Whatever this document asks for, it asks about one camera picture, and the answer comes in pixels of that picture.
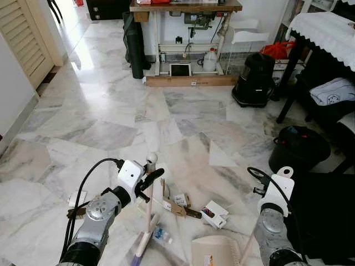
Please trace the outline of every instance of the marble floor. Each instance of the marble floor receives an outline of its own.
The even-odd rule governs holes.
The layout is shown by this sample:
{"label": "marble floor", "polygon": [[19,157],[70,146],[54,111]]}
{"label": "marble floor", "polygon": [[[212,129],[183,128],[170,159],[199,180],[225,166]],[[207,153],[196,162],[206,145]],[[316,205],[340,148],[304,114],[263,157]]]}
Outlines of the marble floor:
{"label": "marble floor", "polygon": [[[191,265],[191,240],[212,234],[237,240],[243,250],[259,199],[252,193],[259,184],[246,167],[271,173],[272,140],[287,125],[305,125],[302,108],[295,104],[278,125],[282,101],[240,108],[231,87],[147,88],[132,78],[124,60],[122,21],[91,23],[76,9],[81,17],[62,32],[69,60],[0,158],[0,265],[56,265],[67,199],[86,172],[105,157],[144,164],[151,151],[159,156],[171,194],[188,193],[193,209],[214,200],[230,216],[219,231],[202,220],[176,217],[161,207],[156,183],[154,212],[173,243],[151,240],[141,265]],[[315,123],[307,126],[322,133]],[[330,171],[342,159],[333,148],[315,171]],[[84,187],[86,199],[116,184],[115,167],[103,164]],[[138,202],[116,218],[100,265],[130,264],[144,228],[142,209]],[[245,265],[262,265],[256,243]]]}

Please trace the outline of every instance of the wooden table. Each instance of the wooden table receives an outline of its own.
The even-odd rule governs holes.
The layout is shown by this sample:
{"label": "wooden table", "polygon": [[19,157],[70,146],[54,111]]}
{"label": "wooden table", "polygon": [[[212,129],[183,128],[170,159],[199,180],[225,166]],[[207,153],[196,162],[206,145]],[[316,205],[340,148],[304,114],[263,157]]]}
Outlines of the wooden table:
{"label": "wooden table", "polygon": [[[232,12],[238,12],[242,10],[242,5],[237,1],[237,0],[226,0],[225,3],[223,4],[208,4],[208,3],[199,3],[199,4],[180,4],[180,3],[168,3],[168,4],[142,4],[139,5],[137,4],[136,0],[132,0],[131,5],[129,10],[133,12],[134,14],[134,20],[136,22],[147,22],[149,20],[149,13],[151,12],[153,15],[153,20],[154,20],[154,36],[155,36],[155,52],[156,52],[156,64],[155,64],[155,77],[147,77],[147,85],[154,86],[155,83],[151,82],[153,78],[159,78],[159,85],[162,85],[162,82],[164,81],[164,78],[167,78],[167,85],[172,85],[176,84],[176,86],[179,85],[179,83],[172,82],[175,78],[180,79],[181,77],[175,77],[175,76],[169,76],[169,77],[159,77],[161,74],[160,72],[160,59],[159,55],[161,52],[166,52],[169,53],[172,50],[176,51],[179,49],[182,49],[181,53],[184,51],[185,45],[163,45],[159,43],[159,27],[158,27],[158,22],[159,22],[159,14],[160,12],[186,12],[186,13],[199,13],[199,12],[220,12],[224,13],[224,20],[222,22],[222,26],[220,30],[218,31],[218,36],[220,37],[220,42],[219,44],[192,44],[191,45],[191,50],[194,52],[208,52],[211,47],[217,49],[217,58],[219,58],[221,54],[221,48],[224,43],[225,35],[228,30],[229,26],[229,21],[231,18]],[[212,71],[209,74],[218,74],[221,75],[218,77],[218,82],[221,85],[235,85],[235,80],[236,77],[231,77],[231,76],[224,76],[225,78],[222,77],[223,75],[223,70],[219,62],[217,63],[216,71]],[[190,85],[198,85],[198,84],[205,84],[206,86],[211,85],[210,81],[212,80],[212,77],[216,77],[216,75],[199,75],[199,78],[194,81],[193,76],[187,77],[188,78],[188,83]]]}

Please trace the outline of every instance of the cable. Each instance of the cable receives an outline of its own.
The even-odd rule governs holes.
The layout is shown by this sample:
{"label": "cable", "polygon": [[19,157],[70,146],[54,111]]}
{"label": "cable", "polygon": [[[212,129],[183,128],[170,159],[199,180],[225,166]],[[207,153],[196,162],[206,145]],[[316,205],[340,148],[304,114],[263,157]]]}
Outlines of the cable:
{"label": "cable", "polygon": [[222,19],[223,19],[223,17],[221,17],[220,21],[218,22],[216,31],[214,32],[214,34],[213,34],[213,36],[212,36],[212,39],[211,39],[211,44],[212,44],[213,38],[215,37],[215,35],[216,35],[216,33],[217,33],[218,27],[220,26],[220,24],[221,24],[221,22],[222,22]]}
{"label": "cable", "polygon": [[286,197],[285,193],[282,191],[282,189],[279,187],[279,185],[275,182],[275,180],[273,180],[269,175],[267,175],[263,171],[261,171],[261,170],[259,170],[257,168],[254,168],[254,167],[248,167],[247,171],[249,172],[249,174],[251,174],[253,177],[257,178],[258,180],[260,180],[261,176],[258,176],[254,172],[257,172],[257,173],[261,174],[263,177],[267,178],[278,189],[278,191],[282,195],[283,199],[286,201],[287,207],[290,209],[291,213],[293,214],[293,219],[295,220],[297,238],[298,238],[298,241],[300,243],[300,254],[302,256],[303,262],[307,263],[307,258],[305,256],[305,252],[304,252],[304,249],[303,249],[303,243],[302,243],[302,239],[301,239],[300,227],[298,225],[298,219],[296,217],[295,210],[292,208],[292,206],[291,206],[288,198]]}
{"label": "cable", "polygon": [[69,244],[70,244],[71,241],[72,241],[73,233],[74,233],[74,227],[75,227],[75,217],[77,216],[77,210],[78,210],[79,208],[82,208],[83,206],[85,206],[86,204],[89,203],[89,202],[86,202],[86,203],[83,203],[83,204],[81,204],[80,206],[78,206],[78,205],[79,205],[80,195],[81,195],[82,190],[83,190],[83,186],[84,186],[86,180],[88,179],[88,177],[90,176],[90,174],[95,170],[95,168],[98,167],[101,163],[106,162],[106,161],[113,161],[113,162],[115,162],[118,168],[121,168],[122,165],[123,165],[123,163],[124,163],[124,160],[118,160],[118,159],[115,159],[115,158],[105,158],[105,159],[102,159],[102,160],[98,161],[98,162],[89,170],[89,172],[85,175],[85,177],[84,177],[84,179],[82,180],[82,182],[81,182],[81,184],[80,184],[80,187],[79,187],[79,191],[78,191],[78,194],[77,194],[77,199],[76,199],[76,201],[75,201],[75,206],[74,206],[73,214],[72,214],[72,216],[69,218],[69,221],[68,221],[67,231],[65,232],[65,239],[64,239],[63,249],[62,249],[62,255],[60,256],[60,259],[62,259],[63,255],[65,255],[65,253],[66,253],[66,251],[67,251],[67,248],[68,248]]}

